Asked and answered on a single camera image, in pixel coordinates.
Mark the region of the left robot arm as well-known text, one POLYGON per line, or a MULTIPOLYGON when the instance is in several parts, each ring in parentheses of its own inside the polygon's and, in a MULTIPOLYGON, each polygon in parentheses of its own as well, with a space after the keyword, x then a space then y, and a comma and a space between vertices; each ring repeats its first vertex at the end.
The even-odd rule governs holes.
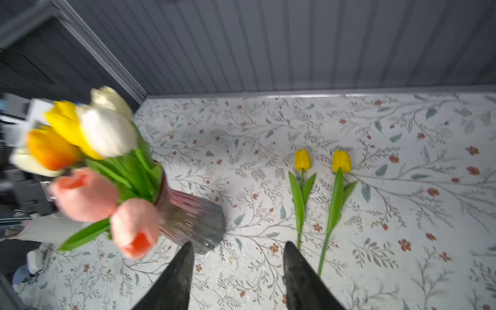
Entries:
POLYGON ((41 271, 46 250, 61 245, 81 227, 54 205, 49 185, 58 173, 38 164, 26 146, 28 131, 47 124, 43 114, 52 106, 49 99, 13 94, 1 98, 2 275, 20 267, 32 274, 41 271))

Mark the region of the orange yellow artificial tulip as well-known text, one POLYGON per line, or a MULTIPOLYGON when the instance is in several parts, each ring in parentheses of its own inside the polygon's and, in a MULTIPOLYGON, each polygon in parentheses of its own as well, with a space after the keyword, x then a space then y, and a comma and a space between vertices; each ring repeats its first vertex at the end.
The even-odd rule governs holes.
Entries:
POLYGON ((27 134, 27 149, 45 169, 66 169, 83 159, 78 147, 66 141, 52 127, 42 126, 27 134))

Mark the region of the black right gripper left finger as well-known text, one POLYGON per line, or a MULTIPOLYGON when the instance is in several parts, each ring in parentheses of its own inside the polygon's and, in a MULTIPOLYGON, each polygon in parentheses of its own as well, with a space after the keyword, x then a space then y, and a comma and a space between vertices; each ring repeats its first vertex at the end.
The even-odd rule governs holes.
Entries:
POLYGON ((188 309, 195 251, 186 242, 132 310, 188 309))

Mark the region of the yellow tulip with stem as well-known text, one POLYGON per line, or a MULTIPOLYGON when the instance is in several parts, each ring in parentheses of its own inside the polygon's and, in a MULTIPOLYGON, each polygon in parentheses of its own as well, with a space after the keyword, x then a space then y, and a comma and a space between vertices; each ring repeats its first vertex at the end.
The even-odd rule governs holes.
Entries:
POLYGON ((334 230, 340 219, 340 213, 344 203, 344 175, 349 173, 352 169, 351 157, 346 151, 335 151, 333 155, 332 170, 335 173, 335 181, 333 186, 333 194, 331 203, 329 205, 328 224, 326 227, 326 234, 322 252, 319 260, 319 267, 317 275, 322 275, 326 251, 331 233, 334 230))

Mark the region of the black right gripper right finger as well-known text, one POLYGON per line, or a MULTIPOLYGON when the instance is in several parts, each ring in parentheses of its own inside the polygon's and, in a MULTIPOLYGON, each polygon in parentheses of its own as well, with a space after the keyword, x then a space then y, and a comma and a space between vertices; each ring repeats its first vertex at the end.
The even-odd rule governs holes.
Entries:
POLYGON ((285 244, 283 261, 288 309, 345 310, 293 242, 285 244))

